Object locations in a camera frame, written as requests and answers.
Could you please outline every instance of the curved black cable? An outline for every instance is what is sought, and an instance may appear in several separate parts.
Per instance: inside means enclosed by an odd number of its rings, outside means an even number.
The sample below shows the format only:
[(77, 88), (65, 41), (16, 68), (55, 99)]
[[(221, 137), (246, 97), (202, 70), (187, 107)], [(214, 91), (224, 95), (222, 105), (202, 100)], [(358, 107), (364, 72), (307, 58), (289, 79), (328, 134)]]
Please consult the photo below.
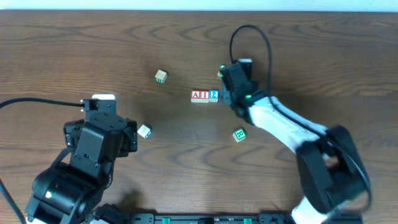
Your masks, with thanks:
[(273, 102), (272, 99), (272, 83), (271, 83), (271, 78), (272, 78), (272, 52), (271, 52), (271, 45), (269, 43), (268, 37), (266, 36), (265, 32), (263, 30), (260, 30), (260, 28), (258, 28), (257, 26), (254, 25), (243, 25), (239, 28), (237, 28), (235, 30), (235, 32), (232, 34), (231, 36), (231, 40), (229, 42), (229, 56), (231, 58), (231, 63), (234, 62), (234, 58), (232, 55), (232, 43), (233, 43), (233, 39), (235, 37), (235, 35), (239, 32), (239, 30), (243, 29), (243, 28), (250, 28), (250, 29), (254, 29), (257, 30), (262, 38), (264, 39), (264, 41), (266, 42), (267, 45), (267, 52), (268, 52), (268, 90), (267, 90), (267, 95), (269, 97), (269, 101), (272, 105), (272, 107), (278, 111), (281, 115), (285, 116), (287, 119), (293, 121), (294, 123), (296, 123), (297, 125), (299, 125), (301, 128), (306, 129), (307, 131), (310, 131), (314, 134), (316, 134), (320, 139), (329, 142), (333, 147), (337, 148), (337, 150), (339, 150), (342, 154), (344, 154), (356, 167), (356, 169), (358, 170), (359, 174), (362, 177), (362, 180), (364, 181), (365, 184), (365, 188), (366, 191), (368, 193), (368, 203), (365, 207), (359, 209), (359, 210), (342, 210), (340, 212), (343, 213), (362, 213), (365, 212), (366, 210), (369, 210), (373, 201), (373, 194), (372, 194), (372, 190), (371, 190), (371, 183), (370, 180), (366, 177), (365, 175), (365, 171), (363, 171), (362, 169), (360, 169), (359, 165), (356, 163), (356, 161), (353, 159), (353, 157), (351, 156), (351, 154), (348, 152), (348, 150), (346, 150), (342, 145), (340, 145), (338, 142), (334, 141), (333, 139), (329, 138), (328, 136), (323, 135), (322, 133), (319, 133), (318, 131), (312, 129), (311, 127), (308, 127), (307, 125), (302, 124), (300, 121), (297, 121), (296, 119), (292, 118), (291, 116), (289, 116), (288, 114), (286, 114), (285, 112), (283, 112), (282, 110), (279, 109), (279, 107), (277, 105), (275, 105), (275, 103)]
[[(10, 105), (12, 103), (18, 103), (18, 102), (27, 102), (27, 101), (33, 101), (33, 102), (40, 102), (40, 103), (50, 103), (54, 105), (62, 105), (62, 106), (80, 106), (83, 107), (83, 103), (69, 103), (69, 102), (62, 102), (62, 101), (55, 101), (55, 100), (46, 100), (46, 99), (41, 99), (41, 98), (15, 98), (11, 100), (4, 101), (0, 103), (0, 108), (3, 108), (7, 105)], [(21, 212), (21, 210), (18, 208), (17, 204), (15, 203), (14, 199), (12, 199), (10, 193), (8, 192), (6, 186), (3, 184), (3, 182), (0, 179), (0, 191), (3, 194), (4, 198), (6, 198), (8, 204), (11, 206), (13, 211), (17, 214), (19, 220), (21, 221), (22, 224), (26, 224), (24, 214)]]

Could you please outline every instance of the white background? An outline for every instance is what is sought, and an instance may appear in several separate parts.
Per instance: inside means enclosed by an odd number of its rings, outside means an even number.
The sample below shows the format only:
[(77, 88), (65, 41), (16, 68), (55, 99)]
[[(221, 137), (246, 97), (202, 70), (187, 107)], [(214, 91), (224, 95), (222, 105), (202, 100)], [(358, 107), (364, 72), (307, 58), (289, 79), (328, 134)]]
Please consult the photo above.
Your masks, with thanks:
[(0, 9), (398, 12), (398, 0), (0, 0)]

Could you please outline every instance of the tabletop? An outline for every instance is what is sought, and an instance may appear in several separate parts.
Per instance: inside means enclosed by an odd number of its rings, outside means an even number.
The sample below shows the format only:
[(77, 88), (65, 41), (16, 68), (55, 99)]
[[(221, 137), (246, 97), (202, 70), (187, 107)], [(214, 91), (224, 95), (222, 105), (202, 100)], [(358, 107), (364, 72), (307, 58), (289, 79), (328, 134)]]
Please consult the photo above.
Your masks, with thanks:
[[(264, 29), (273, 50), (273, 92), (316, 123), (353, 136), (371, 178), (365, 223), (398, 218), (398, 14), (342, 12), (2, 11), (0, 100), (71, 101), (115, 94), (118, 115), (149, 123), (138, 151), (117, 159), (102, 198), (125, 212), (257, 213), (291, 210), (303, 193), (295, 155), (221, 102), (191, 103), (219, 89), (217, 71), (243, 24)], [(250, 30), (234, 41), (267, 83), (266, 46)], [(169, 73), (164, 84), (158, 70)], [(78, 108), (16, 103), (1, 110), (0, 177), (25, 209), (35, 177), (65, 147)], [(232, 134), (244, 128), (247, 138)], [(0, 197), (0, 223), (17, 223)]]

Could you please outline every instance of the wooden cube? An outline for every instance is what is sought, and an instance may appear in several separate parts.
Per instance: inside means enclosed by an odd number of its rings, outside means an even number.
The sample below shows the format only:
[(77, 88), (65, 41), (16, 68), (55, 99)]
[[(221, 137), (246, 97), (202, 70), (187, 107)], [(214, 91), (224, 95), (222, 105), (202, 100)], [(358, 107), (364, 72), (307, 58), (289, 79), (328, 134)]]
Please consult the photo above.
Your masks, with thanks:
[(239, 128), (234, 132), (233, 136), (236, 142), (240, 142), (246, 138), (246, 133), (243, 131), (243, 128)]
[(156, 75), (155, 75), (155, 79), (156, 81), (160, 82), (160, 83), (164, 83), (166, 82), (166, 78), (167, 78), (167, 73), (163, 72), (161, 70), (158, 70)]
[(208, 102), (209, 102), (209, 91), (201, 91), (200, 103), (208, 103)]
[(137, 133), (141, 135), (141, 137), (143, 137), (144, 139), (147, 139), (152, 131), (147, 126), (142, 125), (141, 128), (138, 129)]
[(218, 102), (218, 90), (210, 90), (209, 101), (210, 102)]
[(191, 91), (191, 102), (192, 103), (200, 103), (200, 91), (199, 90)]

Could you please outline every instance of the black cable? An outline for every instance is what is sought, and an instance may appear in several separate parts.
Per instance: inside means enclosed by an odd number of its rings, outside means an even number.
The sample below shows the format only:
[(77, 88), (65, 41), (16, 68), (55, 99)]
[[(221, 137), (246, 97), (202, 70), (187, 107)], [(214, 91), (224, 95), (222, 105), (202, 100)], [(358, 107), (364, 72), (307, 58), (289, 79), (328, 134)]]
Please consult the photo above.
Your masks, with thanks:
[(55, 101), (55, 100), (46, 100), (46, 99), (40, 99), (40, 98), (15, 98), (11, 100), (4, 101), (0, 103), (0, 108), (3, 108), (7, 105), (10, 105), (11, 103), (18, 103), (18, 102), (40, 102), (40, 103), (50, 103), (50, 104), (55, 104), (55, 105), (62, 105), (62, 106), (79, 106), (83, 107), (83, 103), (69, 103), (69, 102), (62, 102), (62, 101)]
[(271, 52), (271, 45), (269, 43), (269, 40), (268, 40), (265, 32), (263, 30), (260, 30), (260, 28), (258, 28), (257, 26), (254, 26), (254, 25), (243, 25), (243, 26), (239, 27), (238, 29), (236, 29), (236, 31), (232, 34), (231, 40), (229, 42), (229, 56), (231, 58), (231, 63), (234, 63), (234, 58), (233, 58), (233, 55), (232, 55), (232, 43), (233, 43), (234, 36), (239, 32), (239, 30), (241, 30), (243, 28), (250, 28), (250, 29), (257, 30), (261, 34), (261, 36), (264, 39), (264, 41), (266, 42), (267, 52), (268, 52), (268, 90), (267, 90), (267, 95), (269, 97), (269, 101), (270, 101), (272, 107), (276, 111), (278, 111), (281, 115), (285, 116), (287, 119), (289, 119), (289, 120), (293, 121), (294, 123), (296, 123), (297, 125), (299, 125), (301, 128), (306, 129), (306, 130), (316, 134), (320, 139), (330, 143), (333, 147), (335, 147), (337, 150), (339, 150), (344, 156), (346, 156), (354, 164), (354, 166), (358, 170), (359, 174), (361, 175), (361, 178), (362, 178), (362, 180), (364, 181), (364, 184), (365, 184), (366, 191), (368, 193), (368, 203), (367, 203), (367, 205), (365, 207), (363, 207), (362, 209), (359, 209), (359, 210), (355, 210), (355, 211), (344, 210), (344, 211), (340, 211), (340, 212), (358, 214), (358, 213), (365, 212), (366, 210), (369, 210), (370, 207), (371, 207), (372, 201), (373, 201), (373, 194), (372, 194), (372, 190), (371, 190), (370, 180), (368, 179), (368, 177), (366, 177), (365, 171), (363, 171), (359, 167), (359, 165), (353, 159), (353, 157), (348, 152), (348, 150), (346, 150), (342, 145), (340, 145), (338, 142), (332, 140), (328, 136), (325, 136), (322, 133), (319, 133), (318, 131), (312, 129), (311, 127), (309, 127), (309, 126), (307, 126), (305, 124), (302, 124), (300, 121), (297, 121), (296, 119), (292, 118), (288, 114), (284, 113), (273, 102), (273, 99), (272, 99), (272, 83), (271, 83), (271, 80), (272, 80), (271, 79), (272, 78), (272, 52)]
[[(12, 103), (18, 103), (18, 102), (40, 102), (40, 103), (50, 103), (50, 104), (55, 104), (55, 105), (62, 105), (62, 106), (79, 106), (83, 107), (83, 103), (69, 103), (69, 102), (62, 102), (62, 101), (55, 101), (55, 100), (46, 100), (46, 99), (41, 99), (41, 98), (15, 98), (11, 100), (4, 101), (0, 103), (0, 108), (3, 108), (7, 105), (10, 105)], [(8, 192), (6, 186), (3, 184), (3, 182), (0, 179), (0, 191), (4, 195), (4, 198), (6, 198), (8, 204), (11, 206), (11, 208), (14, 210), (14, 212), (17, 214), (19, 220), (21, 221), (22, 224), (26, 224), (25, 222), (25, 217), (24, 214), (21, 212), (21, 210), (18, 208), (17, 204), (15, 201), (12, 199), (10, 193)]]
[(1, 179), (0, 179), (0, 191), (4, 195), (4, 198), (6, 198), (8, 204), (11, 206), (13, 211), (17, 214), (19, 221), (21, 221), (22, 224), (26, 224), (24, 214), (22, 214), (21, 210), (18, 208), (17, 204), (12, 199), (10, 193), (8, 192), (6, 186), (1, 181)]

